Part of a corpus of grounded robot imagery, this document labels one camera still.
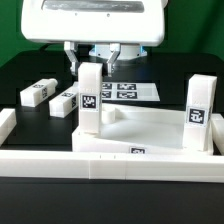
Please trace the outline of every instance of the white block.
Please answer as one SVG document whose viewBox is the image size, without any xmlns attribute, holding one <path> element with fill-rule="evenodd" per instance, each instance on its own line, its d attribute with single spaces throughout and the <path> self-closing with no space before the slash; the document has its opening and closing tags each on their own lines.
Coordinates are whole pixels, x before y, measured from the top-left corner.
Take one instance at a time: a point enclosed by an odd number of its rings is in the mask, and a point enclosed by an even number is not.
<svg viewBox="0 0 224 224">
<path fill-rule="evenodd" d="M 212 125 L 210 123 L 209 127 L 209 134 L 208 134 L 208 150 L 205 152 L 208 152 L 208 155 L 213 156 L 214 154 L 214 147 L 213 147 L 213 138 L 212 138 Z"/>
<path fill-rule="evenodd" d="M 126 155 L 94 154 L 89 166 L 90 179 L 125 179 Z"/>
<path fill-rule="evenodd" d="M 102 64 L 82 63 L 78 73 L 79 129 L 86 133 L 100 133 Z"/>
<path fill-rule="evenodd" d="M 115 122 L 115 108 L 102 107 L 102 123 L 113 124 Z"/>
<path fill-rule="evenodd" d="M 15 109 L 3 109 L 0 113 L 0 146 L 16 126 Z"/>
<path fill-rule="evenodd" d="M 212 137 L 220 153 L 224 155 L 224 119 L 221 114 L 218 115 L 212 117 Z"/>
<path fill-rule="evenodd" d="M 88 179 L 89 158 L 72 152 L 0 150 L 0 176 Z"/>
<path fill-rule="evenodd" d="M 70 87 L 49 102 L 50 116 L 66 117 L 78 106 L 78 88 Z"/>
<path fill-rule="evenodd" d="M 199 151 L 208 149 L 210 117 L 217 77 L 194 75 L 189 80 L 183 147 Z"/>
<path fill-rule="evenodd" d="M 32 86 L 20 92 L 21 104 L 27 107 L 36 107 L 55 93 L 58 82 L 56 79 L 41 79 Z"/>
<path fill-rule="evenodd" d="M 127 180 L 224 181 L 221 156 L 127 155 Z"/>
</svg>

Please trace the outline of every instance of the small white block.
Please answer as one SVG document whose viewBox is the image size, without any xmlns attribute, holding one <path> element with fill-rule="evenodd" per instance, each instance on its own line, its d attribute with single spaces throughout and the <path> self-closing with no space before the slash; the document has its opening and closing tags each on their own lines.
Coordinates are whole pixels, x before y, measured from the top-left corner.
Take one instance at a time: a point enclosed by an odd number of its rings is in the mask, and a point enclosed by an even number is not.
<svg viewBox="0 0 224 224">
<path fill-rule="evenodd" d="M 0 146 L 16 126 L 15 109 L 3 109 L 0 113 Z"/>
<path fill-rule="evenodd" d="M 116 111 L 115 108 L 102 107 L 102 123 L 113 124 L 115 122 Z"/>
<path fill-rule="evenodd" d="M 70 87 L 49 102 L 50 116 L 66 117 L 78 106 L 78 88 Z"/>
<path fill-rule="evenodd" d="M 21 104 L 27 107 L 36 107 L 55 93 L 56 79 L 41 79 L 32 86 L 20 92 Z"/>
</svg>

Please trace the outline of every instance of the black table surface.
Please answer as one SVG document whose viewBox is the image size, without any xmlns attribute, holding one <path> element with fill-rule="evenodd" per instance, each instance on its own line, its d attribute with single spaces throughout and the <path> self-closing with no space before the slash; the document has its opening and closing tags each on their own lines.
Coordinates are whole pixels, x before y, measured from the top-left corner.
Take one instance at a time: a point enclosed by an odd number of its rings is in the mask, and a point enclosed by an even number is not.
<svg viewBox="0 0 224 224">
<path fill-rule="evenodd" d="M 88 49 L 80 51 L 79 59 Z M 4 149 L 71 151 L 78 113 L 49 116 L 48 101 L 20 106 L 19 92 L 42 78 L 59 82 L 55 97 L 70 87 L 70 63 L 63 52 L 27 51 L 0 68 L 0 110 L 15 108 L 17 126 Z M 210 54 L 151 54 L 115 68 L 109 82 L 156 83 L 160 102 L 126 104 L 185 110 L 193 74 L 218 77 L 213 112 L 223 113 L 224 62 Z M 0 223 L 223 223 L 220 183 L 0 178 Z"/>
</svg>

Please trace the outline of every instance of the paper sheet with markers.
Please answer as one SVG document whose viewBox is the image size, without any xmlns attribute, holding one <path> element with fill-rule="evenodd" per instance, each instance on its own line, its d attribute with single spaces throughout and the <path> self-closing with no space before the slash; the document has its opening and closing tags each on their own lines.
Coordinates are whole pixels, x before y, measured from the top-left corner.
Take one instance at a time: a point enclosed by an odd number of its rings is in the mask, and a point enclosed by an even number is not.
<svg viewBox="0 0 224 224">
<path fill-rule="evenodd" d="M 104 82 L 102 100 L 160 101 L 160 98 L 155 83 Z"/>
</svg>

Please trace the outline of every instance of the white platform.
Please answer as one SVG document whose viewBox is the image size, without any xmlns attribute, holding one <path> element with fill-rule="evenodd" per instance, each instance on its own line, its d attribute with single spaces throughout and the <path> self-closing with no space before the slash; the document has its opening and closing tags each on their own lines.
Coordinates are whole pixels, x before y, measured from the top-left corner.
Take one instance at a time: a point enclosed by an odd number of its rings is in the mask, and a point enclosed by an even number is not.
<svg viewBox="0 0 224 224">
<path fill-rule="evenodd" d="M 207 151 L 182 146 L 185 112 L 103 104 L 104 111 L 113 111 L 115 120 L 102 124 L 100 135 L 83 134 L 77 128 L 72 134 L 73 151 L 102 153 L 140 153 L 157 155 L 211 155 L 210 129 Z"/>
</svg>

